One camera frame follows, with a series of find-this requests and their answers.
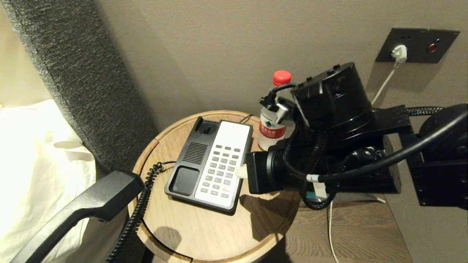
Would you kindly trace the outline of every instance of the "gray upholstered headboard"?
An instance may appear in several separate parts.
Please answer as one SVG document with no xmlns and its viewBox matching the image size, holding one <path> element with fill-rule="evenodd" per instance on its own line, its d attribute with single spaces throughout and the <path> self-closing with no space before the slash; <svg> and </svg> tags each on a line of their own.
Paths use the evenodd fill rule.
<svg viewBox="0 0 468 263">
<path fill-rule="evenodd" d="M 62 114 L 106 170 L 131 170 L 156 128 L 92 0 L 1 0 Z"/>
</svg>

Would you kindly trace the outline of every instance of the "white power cord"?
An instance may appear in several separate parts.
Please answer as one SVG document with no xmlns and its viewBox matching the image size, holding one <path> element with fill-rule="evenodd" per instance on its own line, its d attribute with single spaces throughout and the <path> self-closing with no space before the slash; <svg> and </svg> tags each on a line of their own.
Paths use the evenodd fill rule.
<svg viewBox="0 0 468 263">
<path fill-rule="evenodd" d="M 328 240 L 330 241 L 331 253 L 333 254 L 335 262 L 339 263 L 338 259 L 336 258 L 335 250 L 333 249 L 333 243 L 331 242 L 331 215 L 332 215 L 331 211 L 332 211 L 332 209 L 333 209 L 333 201 L 330 202 L 330 207 L 329 207 L 330 216 L 329 216 L 329 220 L 328 220 Z"/>
<path fill-rule="evenodd" d="M 408 49 L 406 48 L 405 45 L 399 45 L 399 46 L 395 47 L 392 50 L 392 57 L 395 59 L 395 64 L 393 65 L 393 70 L 392 70 L 392 72 L 390 72 L 387 79 L 383 82 L 382 86 L 379 88 L 379 91 L 377 92 L 374 99 L 372 100 L 372 105 L 374 105 L 374 103 L 377 101 L 377 99 L 379 98 L 379 96 L 382 93 L 383 89 L 387 85 L 388 81 L 392 78 L 395 71 L 400 67 L 401 64 L 406 62 L 406 59 L 408 58 L 407 51 L 408 51 Z"/>
</svg>

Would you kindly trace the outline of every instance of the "coiled phone cord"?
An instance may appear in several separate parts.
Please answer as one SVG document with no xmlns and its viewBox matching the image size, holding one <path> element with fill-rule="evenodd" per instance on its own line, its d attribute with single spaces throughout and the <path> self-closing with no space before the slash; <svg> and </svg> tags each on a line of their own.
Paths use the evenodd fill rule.
<svg viewBox="0 0 468 263">
<path fill-rule="evenodd" d="M 151 189 L 153 188 L 154 180 L 156 179 L 159 173 L 162 173 L 164 170 L 162 166 L 165 164 L 175 163 L 175 161 L 167 161 L 167 162 L 158 162 L 153 165 L 152 168 L 149 169 L 149 173 L 147 173 L 147 177 L 145 178 L 145 188 L 141 191 L 140 198 L 138 198 L 137 205 L 135 206 L 135 210 L 133 210 L 132 216 L 127 222 L 124 230 L 120 234 L 120 237 L 117 241 L 117 244 L 114 246 L 112 251 L 107 256 L 105 263 L 113 263 L 115 262 L 122 249 L 124 248 L 125 244 L 127 243 L 128 238 L 132 234 L 133 231 L 138 231 L 138 227 L 140 225 L 141 220 L 146 212 L 146 206 L 148 205 L 149 195 L 151 194 Z"/>
</svg>

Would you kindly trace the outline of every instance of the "bottle label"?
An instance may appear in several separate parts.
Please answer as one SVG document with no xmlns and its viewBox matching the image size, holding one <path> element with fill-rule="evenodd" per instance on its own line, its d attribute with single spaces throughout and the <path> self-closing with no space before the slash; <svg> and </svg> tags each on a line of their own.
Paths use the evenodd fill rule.
<svg viewBox="0 0 468 263">
<path fill-rule="evenodd" d="M 260 133 L 265 137 L 277 139 L 283 136 L 286 132 L 286 126 L 277 124 L 272 120 L 267 119 L 263 114 L 260 114 Z"/>
</svg>

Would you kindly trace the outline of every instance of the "beige wall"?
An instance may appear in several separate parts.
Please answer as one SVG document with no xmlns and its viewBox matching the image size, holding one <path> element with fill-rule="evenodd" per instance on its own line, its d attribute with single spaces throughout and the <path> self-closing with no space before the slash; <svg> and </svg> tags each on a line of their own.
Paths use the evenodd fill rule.
<svg viewBox="0 0 468 263">
<path fill-rule="evenodd" d="M 50 98 L 0 6 L 0 104 L 24 106 Z"/>
<path fill-rule="evenodd" d="M 372 97 L 392 67 L 374 62 L 392 27 L 461 34 L 438 64 L 402 65 L 381 106 L 467 102 L 465 0 L 97 2 L 160 129 L 205 110 L 259 114 L 278 69 L 300 82 L 354 61 Z M 388 200 L 414 261 L 466 262 L 466 211 L 421 208 L 404 164 L 402 180 Z"/>
</svg>

